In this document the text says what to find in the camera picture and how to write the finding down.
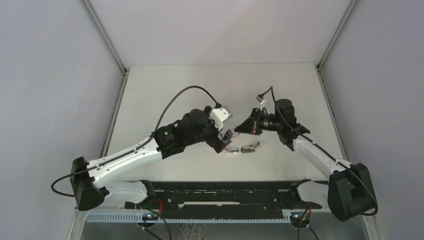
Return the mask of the pink stapler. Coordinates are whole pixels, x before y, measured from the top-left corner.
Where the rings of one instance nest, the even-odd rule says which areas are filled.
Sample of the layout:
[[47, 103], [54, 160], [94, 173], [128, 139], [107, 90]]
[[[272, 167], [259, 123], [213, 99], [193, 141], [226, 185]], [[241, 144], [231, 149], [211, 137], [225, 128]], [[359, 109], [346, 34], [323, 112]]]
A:
[[234, 147], [226, 147], [224, 150], [227, 153], [230, 153], [230, 154], [238, 154], [238, 153], [240, 153], [240, 149], [239, 148], [234, 148]]

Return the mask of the tan stapler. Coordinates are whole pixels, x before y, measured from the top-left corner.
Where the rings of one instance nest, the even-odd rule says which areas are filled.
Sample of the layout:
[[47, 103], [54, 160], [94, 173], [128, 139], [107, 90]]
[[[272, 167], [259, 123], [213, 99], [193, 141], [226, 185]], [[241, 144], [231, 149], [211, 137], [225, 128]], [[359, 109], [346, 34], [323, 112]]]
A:
[[240, 148], [240, 152], [241, 153], [253, 153], [256, 151], [256, 148], [260, 145], [260, 142], [256, 142], [254, 144], [248, 145], [248, 146], [243, 146]]

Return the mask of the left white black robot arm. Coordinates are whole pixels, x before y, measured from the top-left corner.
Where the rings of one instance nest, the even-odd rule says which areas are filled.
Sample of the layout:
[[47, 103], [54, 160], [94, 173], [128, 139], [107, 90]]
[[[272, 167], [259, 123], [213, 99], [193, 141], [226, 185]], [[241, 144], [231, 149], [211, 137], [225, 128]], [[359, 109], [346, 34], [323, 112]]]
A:
[[157, 196], [148, 180], [121, 181], [118, 177], [142, 165], [180, 154], [197, 143], [206, 143], [221, 153], [231, 142], [232, 133], [223, 132], [225, 122], [231, 117], [231, 111], [224, 106], [193, 109], [127, 149], [93, 160], [82, 156], [74, 159], [70, 184], [78, 210], [89, 211], [105, 201], [130, 202], [145, 209], [153, 207]]

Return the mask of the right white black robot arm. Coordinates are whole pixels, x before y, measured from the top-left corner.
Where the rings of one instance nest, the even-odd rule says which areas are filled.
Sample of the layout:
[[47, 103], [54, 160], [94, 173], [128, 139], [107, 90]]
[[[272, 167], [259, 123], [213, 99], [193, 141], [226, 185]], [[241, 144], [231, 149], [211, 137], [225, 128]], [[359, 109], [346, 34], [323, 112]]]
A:
[[310, 130], [297, 122], [291, 100], [275, 101], [273, 114], [253, 108], [250, 116], [235, 128], [237, 133], [255, 136], [263, 131], [276, 132], [283, 145], [308, 160], [327, 181], [326, 184], [310, 179], [296, 182], [289, 194], [293, 207], [302, 208], [308, 202], [328, 207], [342, 222], [358, 215], [378, 213], [368, 168], [340, 158], [321, 146]]

